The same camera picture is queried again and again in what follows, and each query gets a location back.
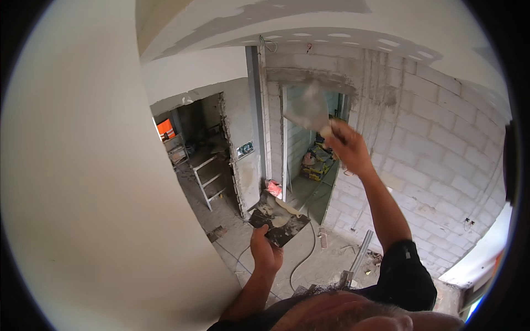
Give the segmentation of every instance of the doorway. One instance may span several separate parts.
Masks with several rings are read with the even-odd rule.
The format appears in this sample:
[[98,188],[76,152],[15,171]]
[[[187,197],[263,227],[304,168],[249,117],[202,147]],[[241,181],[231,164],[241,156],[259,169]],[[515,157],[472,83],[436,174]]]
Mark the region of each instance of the doorway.
[[[305,86],[286,85],[282,89],[283,107],[304,93]],[[351,103],[347,95],[324,91],[330,119],[348,121]],[[286,202],[321,224],[331,197],[339,162],[315,131],[284,121],[284,186]]]
[[218,226],[215,215],[223,211],[231,217],[241,214],[223,107],[221,92],[154,118],[159,127],[169,120],[176,133],[174,138],[164,141],[166,150],[177,144],[185,148],[185,157],[174,156],[179,147],[168,150],[168,154],[182,190],[205,231]]

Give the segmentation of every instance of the electrical wire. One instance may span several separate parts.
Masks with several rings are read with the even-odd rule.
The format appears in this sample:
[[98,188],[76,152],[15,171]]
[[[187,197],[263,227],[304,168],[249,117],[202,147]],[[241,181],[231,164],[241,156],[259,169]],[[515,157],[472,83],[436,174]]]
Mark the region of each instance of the electrical wire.
[[309,220],[309,223],[311,224],[311,229],[313,230],[313,237],[314,237],[314,241],[313,241],[313,249],[311,249],[311,253],[309,253],[309,255],[306,256],[305,259],[303,259],[302,261],[300,261],[296,267],[293,269],[293,271],[291,272],[291,275],[289,276],[289,285],[291,285],[291,289],[293,290],[293,292],[295,292],[295,288],[293,286],[293,275],[295,273],[295,271],[298,269],[298,267],[300,267],[302,265],[302,263],[306,262],[307,259],[313,255],[313,253],[315,252],[315,248],[316,248],[316,233],[315,233],[315,228],[313,227],[313,222],[311,220]]
[[[323,183],[324,179],[325,179],[325,176],[324,176],[324,178],[322,178],[322,181],[319,183],[319,185],[321,185],[321,184]],[[307,199],[307,201],[305,202],[305,204],[307,204],[307,202],[308,202],[309,200],[311,200],[311,199],[314,198],[314,194],[316,194],[316,190],[315,190],[315,192],[313,193],[313,195],[310,196],[310,197]],[[327,192],[324,193],[324,194],[322,194],[322,195],[319,197],[319,199],[320,199],[321,197],[323,197],[324,195],[326,195],[326,194],[327,194]],[[309,209],[310,209],[310,207],[307,207],[307,217],[308,217],[308,218],[309,218]],[[289,276],[289,285],[291,285],[291,289],[292,289],[294,292],[295,292],[296,290],[295,290],[295,288],[294,288],[294,286],[293,286],[293,275],[294,275],[294,273],[296,272],[296,270],[298,269],[298,267],[300,267],[300,266],[302,265],[302,263],[306,262],[307,259],[309,259],[309,258],[311,257],[311,255],[313,255],[313,253],[315,252],[315,248],[316,248],[316,232],[315,232],[315,228],[313,227],[313,222],[311,221],[311,219],[309,220],[309,223],[311,224],[311,229],[313,230],[313,238],[314,238],[314,240],[313,240],[313,249],[311,250],[311,253],[309,253],[309,255],[307,255],[307,256],[305,257],[305,259],[303,259],[302,261],[300,261],[300,262],[296,265],[296,267],[295,267],[295,268],[293,269],[293,271],[291,272],[291,275]]]
[[[267,46],[267,42],[271,42],[274,45],[274,50],[270,49],[269,46]],[[268,39],[264,39],[262,35],[260,35],[260,46],[261,46],[261,49],[263,49],[263,47],[267,47],[267,49],[271,53],[276,53],[276,51],[278,50],[278,43],[277,42],[272,41],[272,40],[268,40]]]
[[[230,252],[228,251],[228,249],[224,248],[220,243],[218,243],[218,242],[216,242],[216,241],[214,241],[214,242],[215,242],[217,245],[219,245],[219,247],[221,247],[222,249],[224,249],[225,252],[229,253],[234,259],[236,259],[236,261],[237,261],[239,264],[241,264],[241,266],[242,266],[242,267],[243,267],[248,273],[250,273],[250,274],[252,275],[252,273],[250,272],[250,270],[248,270],[248,269],[246,268],[246,266],[245,266],[243,263],[241,263],[241,261],[239,261],[239,258],[235,257],[234,254],[230,253]],[[250,248],[250,245],[249,245],[249,246],[248,246],[248,247],[247,247],[247,248],[241,253],[241,255],[240,255],[239,257],[241,258],[241,256],[243,255],[243,253],[245,253],[246,250],[249,249],[249,248]],[[275,296],[278,300],[281,300],[281,298],[280,298],[279,296],[277,296],[276,294],[274,294],[274,292],[272,292],[272,291],[269,291],[269,292],[270,292],[273,296]]]

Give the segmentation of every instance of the hand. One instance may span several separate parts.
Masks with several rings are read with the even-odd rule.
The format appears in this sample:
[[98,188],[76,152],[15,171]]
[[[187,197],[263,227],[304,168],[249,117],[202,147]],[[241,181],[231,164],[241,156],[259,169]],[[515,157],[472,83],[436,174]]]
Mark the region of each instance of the hand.
[[250,238],[250,252],[254,257],[254,271],[276,273],[284,262],[284,249],[265,238],[268,230],[267,224],[254,229]]
[[374,170],[363,137],[342,121],[330,121],[333,135],[325,138],[327,146],[339,156],[346,168],[359,177]]

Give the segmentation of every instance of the black t-shirt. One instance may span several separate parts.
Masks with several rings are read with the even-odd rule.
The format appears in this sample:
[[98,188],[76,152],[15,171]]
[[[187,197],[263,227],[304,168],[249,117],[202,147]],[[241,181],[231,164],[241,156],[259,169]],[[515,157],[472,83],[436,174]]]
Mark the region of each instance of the black t-shirt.
[[[410,240],[395,243],[386,252],[381,261],[381,273],[376,285],[350,292],[372,301],[396,305],[408,311],[432,310],[437,295],[431,276],[420,262],[416,244]],[[299,296],[278,301],[268,309],[241,322],[219,321],[208,331],[267,331],[289,309],[307,298]]]

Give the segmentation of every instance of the blue cable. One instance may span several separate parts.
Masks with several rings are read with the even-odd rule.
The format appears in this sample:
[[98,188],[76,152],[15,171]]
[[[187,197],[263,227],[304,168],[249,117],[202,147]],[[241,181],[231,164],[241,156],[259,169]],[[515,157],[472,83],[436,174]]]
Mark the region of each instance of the blue cable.
[[[250,274],[252,275],[252,273],[250,272],[250,270],[248,270],[248,269],[246,268],[246,266],[244,266],[243,263],[241,263],[241,261],[239,261],[239,259],[238,259],[237,257],[234,256],[234,254],[230,253],[230,252],[228,251],[228,249],[224,248],[220,243],[218,243],[218,242],[216,242],[216,241],[214,241],[214,242],[215,242],[217,245],[219,245],[219,247],[221,247],[222,249],[224,249],[227,253],[229,253],[230,255],[232,255],[232,257],[233,257],[234,259],[236,259],[236,261],[237,261],[239,264],[241,264],[241,266],[242,266],[242,267],[243,267],[248,273],[250,273]],[[246,251],[247,249],[249,249],[249,247],[247,247],[247,248],[241,253],[241,255],[243,255],[243,253],[245,253],[245,251]],[[278,298],[278,300],[281,300],[280,297],[277,296],[276,294],[274,294],[272,291],[269,291],[269,292],[270,292],[273,296],[275,296],[276,298]]]

